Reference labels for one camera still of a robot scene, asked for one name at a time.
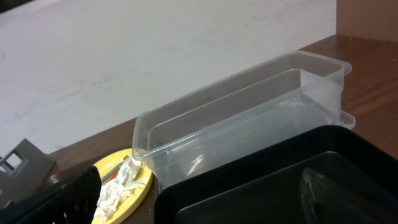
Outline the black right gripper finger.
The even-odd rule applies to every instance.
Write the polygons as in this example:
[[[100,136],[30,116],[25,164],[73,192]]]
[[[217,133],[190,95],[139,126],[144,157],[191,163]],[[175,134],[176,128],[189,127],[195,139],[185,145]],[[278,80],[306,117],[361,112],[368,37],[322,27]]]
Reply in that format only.
[[[94,219],[101,177],[95,166],[1,209],[1,224],[87,223]]]

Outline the white tissue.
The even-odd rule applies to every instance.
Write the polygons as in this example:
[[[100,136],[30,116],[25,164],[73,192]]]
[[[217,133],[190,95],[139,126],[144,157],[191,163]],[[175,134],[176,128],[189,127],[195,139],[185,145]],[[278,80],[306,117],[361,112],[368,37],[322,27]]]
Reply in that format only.
[[[119,204],[133,195],[134,190],[144,187],[143,181],[137,179],[143,167],[143,163],[133,157],[127,157],[122,162],[116,177],[101,186],[95,217],[106,222],[114,215]]]

